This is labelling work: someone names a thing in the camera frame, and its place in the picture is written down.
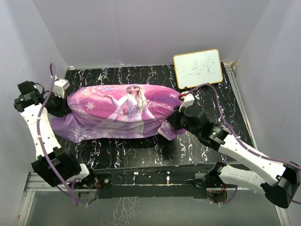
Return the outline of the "purple Elsa print pillowcase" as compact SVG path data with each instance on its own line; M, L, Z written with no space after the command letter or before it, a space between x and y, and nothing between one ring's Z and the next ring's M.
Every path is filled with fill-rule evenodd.
M81 87L67 97L71 113L54 117L56 135L74 143L100 138L134 139L157 134L167 140L185 133L168 122L181 105L179 92L149 85L99 85Z

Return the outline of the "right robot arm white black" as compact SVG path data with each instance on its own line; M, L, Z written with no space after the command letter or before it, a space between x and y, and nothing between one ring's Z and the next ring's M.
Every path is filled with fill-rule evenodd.
M301 184L297 164L271 160L243 143L234 132L219 123L211 122L200 107L175 107L167 120L174 129L187 130L204 146L225 154L248 168L243 170L218 162L202 178L196 179L199 187L236 185L263 194L278 207L289 207Z

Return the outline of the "aluminium table frame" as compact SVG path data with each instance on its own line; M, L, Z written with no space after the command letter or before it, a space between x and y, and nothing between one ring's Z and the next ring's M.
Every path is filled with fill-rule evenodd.
M48 92L45 93L44 95L44 98L46 100L48 100L50 98L50 94L52 93L52 89L54 87L54 82L56 81L56 79L58 79L56 77L56 74L55 74L55 66L54 65L50 65L50 72L51 72L51 77L52 77L52 84L51 84L51 87L50 87L50 90ZM194 100L194 103L193 105L191 106L197 106L197 102L196 100ZM54 118L55 116L52 116L52 115L48 115L48 119L49 119L49 122L51 122L51 120ZM219 122L219 124L221 124L222 126L226 127L227 129L229 129L230 131L234 132L234 130L230 127L230 125L225 121L225 120L222 120L221 122ZM276 159L272 159L270 158L271 160L274 160L274 161L277 161L277 162L282 162L282 163L286 163L284 161L280 161L280 160L276 160ZM195 179L193 180L193 182L196 184L196 179L197 178L202 178L204 175L201 175L200 173L196 174L195 175ZM80 187L80 188L76 188L75 187L75 183L74 182L71 182L69 184L67 184L66 182L63 182L62 184L56 186L56 187L53 187L53 188L56 188L58 189L59 191L61 191L62 193L70 196L74 203L75 204L80 204L81 203L81 200L79 199L79 197L75 194L75 190L79 189L85 189L85 190L92 190L92 189L95 189L95 193L98 197L98 194L99 194L99 191L100 191L100 187L101 187L101 183L100 181L97 179L97 176L96 177L96 182L95 182L95 185L94 187L90 187L90 188L87 188L87 187ZM29 177L29 183L25 186L26 190L28 191L35 191L36 189L42 189L42 188L50 188L52 186L50 186L44 179L42 179L37 173L34 172L33 175L30 175ZM209 203L210 205L216 205L216 206L223 206L225 204L227 204L229 202L228 199L226 198L223 198L222 200L217 200L211 196L208 195L207 193L207 190L208 188L215 188L216 192L219 192L219 193L224 193L225 189L226 189L226 186L227 185L223 185L223 186L213 186L213 187L199 187L197 184L196 184L196 187L197 188L205 188L206 189L206 194L207 194L207 198L205 199L202 199L202 201L204 203Z

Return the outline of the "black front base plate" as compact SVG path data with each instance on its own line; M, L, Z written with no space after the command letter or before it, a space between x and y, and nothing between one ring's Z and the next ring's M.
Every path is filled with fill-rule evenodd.
M99 199L121 197L207 198L205 188L197 188L195 175L206 174L212 164L174 165L142 168L98 169Z

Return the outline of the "small whiteboard with orange frame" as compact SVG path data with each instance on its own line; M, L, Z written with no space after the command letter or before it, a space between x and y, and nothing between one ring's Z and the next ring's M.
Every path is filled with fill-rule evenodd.
M219 50L209 49L173 57L174 70L179 89L223 81Z

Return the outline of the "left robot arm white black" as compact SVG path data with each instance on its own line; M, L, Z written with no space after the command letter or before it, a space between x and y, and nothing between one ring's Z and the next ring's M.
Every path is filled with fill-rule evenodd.
M52 187L74 182L76 188L92 188L97 183L96 174L58 143L48 119L49 114L61 116L70 112L64 93L68 85L67 80L56 79L54 87L59 91L52 92L46 100L46 91L39 91L37 83L22 82L18 84L21 94L14 100L14 108L27 123L35 145L36 160L31 163L34 172Z

